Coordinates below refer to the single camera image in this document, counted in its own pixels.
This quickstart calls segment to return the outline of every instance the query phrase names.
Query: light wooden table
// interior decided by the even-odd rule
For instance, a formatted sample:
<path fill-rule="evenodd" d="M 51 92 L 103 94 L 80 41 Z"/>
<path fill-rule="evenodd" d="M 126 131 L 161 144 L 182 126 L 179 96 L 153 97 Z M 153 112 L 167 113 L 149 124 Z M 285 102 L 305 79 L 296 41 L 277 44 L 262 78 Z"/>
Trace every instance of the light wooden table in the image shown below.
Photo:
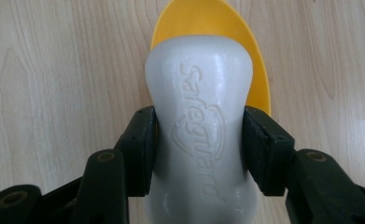
<path fill-rule="evenodd" d="M 233 0 L 266 63 L 273 118 L 365 187 L 365 1 Z M 151 105 L 144 63 L 167 0 L 0 0 L 0 190 L 42 193 Z M 141 200 L 131 223 L 147 223 Z M 288 223 L 260 197 L 256 223 Z"/>

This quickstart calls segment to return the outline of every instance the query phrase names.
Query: plastic container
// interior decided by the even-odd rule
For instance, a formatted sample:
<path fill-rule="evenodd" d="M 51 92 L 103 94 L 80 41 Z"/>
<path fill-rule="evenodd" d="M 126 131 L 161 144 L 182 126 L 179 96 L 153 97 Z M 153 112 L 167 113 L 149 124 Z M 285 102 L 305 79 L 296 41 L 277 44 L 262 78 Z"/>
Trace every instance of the plastic container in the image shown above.
<path fill-rule="evenodd" d="M 153 224 L 250 223 L 252 177 L 242 125 L 252 78 L 239 43 L 215 35 L 168 39 L 147 58 L 159 145 L 146 208 Z"/>

